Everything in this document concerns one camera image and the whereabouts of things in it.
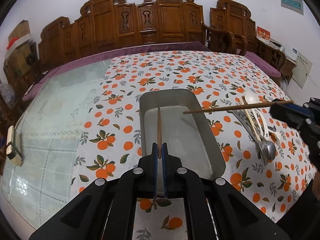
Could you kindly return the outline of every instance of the rectangular tray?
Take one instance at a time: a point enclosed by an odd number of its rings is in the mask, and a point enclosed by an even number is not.
[[[169,154],[179,157],[184,167],[201,178],[221,177],[226,164],[204,113],[182,113],[201,109],[196,95],[187,89],[157,90],[141,96],[142,156],[150,155],[152,143],[157,142],[158,106],[162,142],[167,143]]]

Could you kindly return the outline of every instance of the fork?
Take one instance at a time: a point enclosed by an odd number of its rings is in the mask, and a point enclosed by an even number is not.
[[[239,114],[239,117],[242,118],[242,120],[246,122],[247,126],[250,129],[251,124],[249,124],[249,122],[247,121],[246,115],[244,114],[244,112],[237,110],[237,113]],[[265,163],[265,165],[267,165],[270,160],[274,159],[275,154],[276,154],[276,148],[273,143],[271,143],[271,146],[269,147],[268,145],[270,144],[270,142],[267,139],[265,139],[259,132],[257,132],[255,130],[254,126],[252,126],[252,129],[254,129],[254,131],[259,136],[260,140],[258,140],[258,141],[262,140],[263,142],[266,143],[266,149],[261,150],[261,153],[262,153],[261,157],[263,158],[263,162]]]
[[[254,142],[259,146],[260,148],[260,156],[263,160],[264,165],[267,165],[269,162],[269,158],[268,158],[268,148],[267,148],[267,144],[264,141],[259,141],[257,140],[257,138],[254,136],[254,134],[252,133],[251,129],[249,128],[249,126],[247,125],[246,121],[239,115],[237,110],[232,110],[231,111],[234,116],[240,121],[240,123],[243,125],[243,127],[247,130],[247,132],[249,133],[249,135],[252,137],[252,139],[254,140]]]

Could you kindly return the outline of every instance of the purple cushion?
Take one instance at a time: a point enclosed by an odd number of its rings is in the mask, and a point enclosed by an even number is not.
[[[264,61],[253,52],[247,51],[244,56],[251,62],[255,63],[257,67],[260,68],[269,77],[281,77],[281,73],[278,70],[276,70],[273,66],[271,66],[269,63]]]

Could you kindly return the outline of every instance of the wooden chopstick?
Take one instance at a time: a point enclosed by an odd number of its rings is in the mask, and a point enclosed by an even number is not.
[[[219,111],[227,111],[227,110],[241,110],[241,109],[251,109],[251,108],[262,108],[269,107],[273,104],[293,104],[293,101],[275,101],[275,102],[265,102],[258,104],[248,104],[248,105],[236,105],[236,106],[224,106],[224,107],[215,107],[209,109],[201,109],[195,111],[184,111],[184,114],[196,114],[196,113],[209,113],[209,112],[219,112]]]
[[[240,102],[239,102],[239,103],[240,103],[240,105],[242,105],[242,106],[244,105],[244,103],[242,102],[241,99],[240,99]],[[252,127],[252,130],[253,130],[253,133],[254,133],[255,137],[257,138],[258,141],[261,141],[261,138],[260,138],[260,136],[257,134],[256,128],[255,128],[254,123],[253,123],[253,120],[252,120],[252,118],[251,118],[248,110],[247,110],[247,109],[244,109],[243,111],[244,111],[245,115],[247,116],[247,118],[248,118],[248,120],[249,120],[249,123],[250,123],[250,125],[251,125],[251,127]]]
[[[161,113],[160,107],[158,107],[158,132],[157,132],[157,143],[158,143],[158,158],[161,159],[162,152],[162,134],[161,134]]]

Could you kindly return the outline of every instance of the orange print tablecloth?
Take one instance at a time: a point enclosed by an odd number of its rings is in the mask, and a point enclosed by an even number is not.
[[[236,104],[245,91],[261,102],[287,96],[245,57],[213,52],[142,53],[112,59],[84,125],[74,164],[71,197],[97,177],[119,178],[141,156],[139,99],[148,91],[185,88],[203,107]],[[296,130],[271,118],[281,134],[276,158],[264,166],[254,142],[236,117],[206,113],[226,161],[223,178],[277,222],[297,201],[315,173]],[[133,239],[187,239],[183,201],[138,200]]]

